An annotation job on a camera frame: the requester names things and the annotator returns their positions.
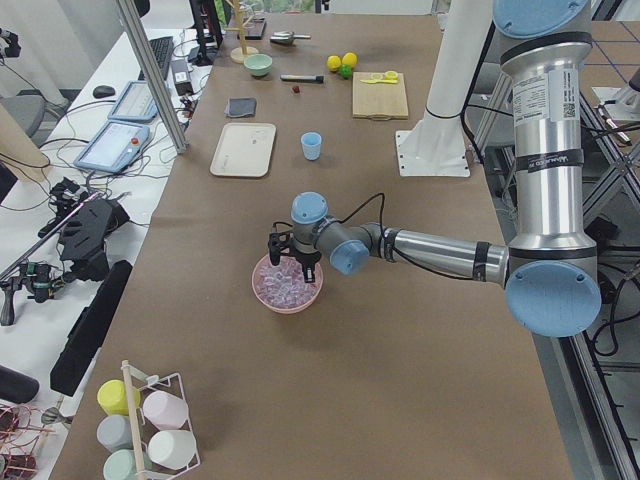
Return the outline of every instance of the gray cloth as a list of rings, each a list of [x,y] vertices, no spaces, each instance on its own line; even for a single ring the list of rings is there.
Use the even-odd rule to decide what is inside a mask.
[[[253,117],[256,114],[255,98],[230,98],[224,113],[229,118]]]

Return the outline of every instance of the keyboard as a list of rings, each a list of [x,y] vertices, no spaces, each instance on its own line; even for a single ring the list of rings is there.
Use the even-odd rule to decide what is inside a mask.
[[[173,37],[154,38],[153,40],[149,40],[149,43],[156,57],[156,62],[158,62],[162,78],[166,80],[169,74],[169,66],[171,65],[171,56],[173,55]],[[142,70],[140,70],[138,80],[144,80]]]

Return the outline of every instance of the light blue cup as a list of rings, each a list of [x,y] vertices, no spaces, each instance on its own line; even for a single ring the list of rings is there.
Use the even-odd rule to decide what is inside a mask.
[[[151,470],[151,460],[146,453],[144,457],[144,468]],[[118,450],[112,453],[102,469],[104,480],[136,480],[136,460],[133,450]]]
[[[302,153],[307,160],[317,160],[322,151],[322,135],[318,132],[307,132],[300,137]]]

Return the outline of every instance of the white desk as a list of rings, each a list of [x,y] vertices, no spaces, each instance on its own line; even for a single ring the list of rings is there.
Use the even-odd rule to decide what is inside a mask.
[[[176,55],[186,55],[195,46],[190,42],[183,47],[178,44],[194,38],[193,30],[149,30],[149,38],[174,36]],[[128,38],[123,34],[116,42],[110,53],[101,63],[94,75],[89,79],[82,92],[78,95],[70,108],[94,102],[92,91],[97,85],[111,85],[120,93],[127,81],[138,77],[140,67],[135,59]],[[194,90],[199,90],[206,82],[211,67],[194,68],[191,73]],[[173,83],[169,81],[172,100],[175,107],[180,107],[179,97]],[[71,112],[61,120],[50,139],[75,137],[90,140],[104,124],[112,103],[98,103]],[[155,132],[150,148],[145,150],[144,175],[166,177],[171,172],[175,149],[167,136],[164,124],[156,119],[150,124],[151,132]],[[84,177],[74,168],[68,168],[65,162],[72,164],[80,153],[84,144],[56,142],[43,147],[42,151],[50,158],[53,167],[48,172],[51,185],[58,183],[63,177],[70,178],[84,184]],[[140,169],[140,162],[132,166],[135,173]],[[148,224],[151,215],[160,199],[166,178],[152,179],[149,177],[123,177],[113,180],[109,184],[112,197],[128,193],[120,203],[127,211],[131,220],[139,224]],[[45,192],[49,185],[34,183],[18,183],[3,202],[3,206],[12,208],[28,208],[45,199]],[[2,225],[2,242],[0,242],[0,269],[12,263],[28,247],[37,240],[38,230],[53,218],[52,211],[46,203],[24,212],[12,212],[0,209],[0,224]],[[146,227],[127,223],[111,234],[106,241],[106,252],[109,264],[126,259],[134,263],[142,242],[147,233]],[[31,261],[44,261],[52,265],[61,265],[56,251],[57,236],[43,245],[31,257]],[[36,378],[40,382],[40,391],[31,405],[46,409],[59,404],[64,415],[73,415],[84,393],[84,382],[78,388],[73,398],[64,397],[49,388],[49,372],[58,359],[66,341],[69,330],[76,322],[82,309],[91,303],[99,282],[75,281],[56,294],[56,298],[43,304],[36,304],[27,300],[27,292],[23,289],[14,298],[16,323],[11,327],[0,328],[0,364],[18,370]],[[39,424],[39,414],[35,419]],[[66,438],[66,430],[61,425],[53,426],[54,432],[41,440],[37,450],[38,474],[35,478],[48,478]],[[96,443],[91,448],[99,448]]]

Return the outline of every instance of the green lime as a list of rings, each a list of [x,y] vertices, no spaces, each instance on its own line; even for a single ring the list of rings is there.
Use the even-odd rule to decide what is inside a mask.
[[[340,76],[345,80],[349,80],[353,75],[353,69],[349,65],[342,65],[340,67]]]

